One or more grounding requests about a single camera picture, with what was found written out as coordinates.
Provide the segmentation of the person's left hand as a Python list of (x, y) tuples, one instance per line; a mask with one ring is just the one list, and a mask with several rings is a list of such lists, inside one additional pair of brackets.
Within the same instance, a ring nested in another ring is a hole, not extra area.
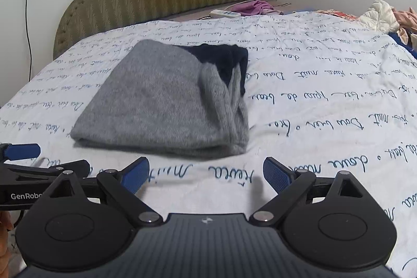
[(1, 236), (1, 248), (0, 248), (0, 255), (1, 255), (1, 273), (3, 273), (6, 268), (9, 266), (9, 231), (14, 229), (14, 223), (11, 219), (11, 214), (7, 211), (1, 211), (1, 219), (0, 219), (0, 236)]

